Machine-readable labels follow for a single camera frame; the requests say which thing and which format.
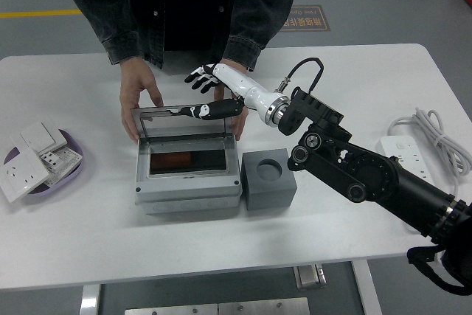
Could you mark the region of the person's right hand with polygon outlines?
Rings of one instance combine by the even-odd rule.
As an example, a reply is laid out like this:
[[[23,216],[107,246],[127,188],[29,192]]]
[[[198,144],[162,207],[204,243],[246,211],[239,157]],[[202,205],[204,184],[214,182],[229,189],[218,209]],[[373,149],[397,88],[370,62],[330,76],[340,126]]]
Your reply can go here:
[[[164,105],[162,94],[156,84],[154,73],[142,58],[134,57],[119,63],[121,83],[119,102],[121,105],[122,125],[134,142],[138,142],[139,133],[132,116],[132,110],[139,107],[143,91],[149,94],[156,107]]]

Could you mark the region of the person's left hand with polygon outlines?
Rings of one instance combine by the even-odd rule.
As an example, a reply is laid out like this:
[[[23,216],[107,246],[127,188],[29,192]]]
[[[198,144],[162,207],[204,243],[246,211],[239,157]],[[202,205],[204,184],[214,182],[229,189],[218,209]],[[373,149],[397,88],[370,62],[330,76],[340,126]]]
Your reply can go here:
[[[247,67],[233,60],[223,58],[220,61],[220,63],[225,64],[227,66],[231,66],[233,69],[236,69],[245,75],[248,73]],[[222,100],[224,98],[224,95],[225,95],[225,86],[224,84],[219,84],[214,89],[214,100]],[[249,110],[247,109],[247,107],[244,107],[241,114],[232,118],[232,132],[235,135],[235,139],[237,141],[240,140],[243,134],[243,129],[245,127],[246,118],[248,114],[249,114]]]

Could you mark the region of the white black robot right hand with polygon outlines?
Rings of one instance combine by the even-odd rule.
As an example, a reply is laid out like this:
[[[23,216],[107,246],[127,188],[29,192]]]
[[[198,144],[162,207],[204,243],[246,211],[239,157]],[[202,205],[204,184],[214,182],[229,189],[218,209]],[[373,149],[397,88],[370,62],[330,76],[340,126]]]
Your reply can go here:
[[[247,75],[223,63],[198,67],[188,75],[185,83],[192,83],[192,89],[207,92],[211,87],[223,83],[237,97],[243,98],[247,108],[254,109],[260,119],[276,127],[290,100],[277,91],[270,92]]]

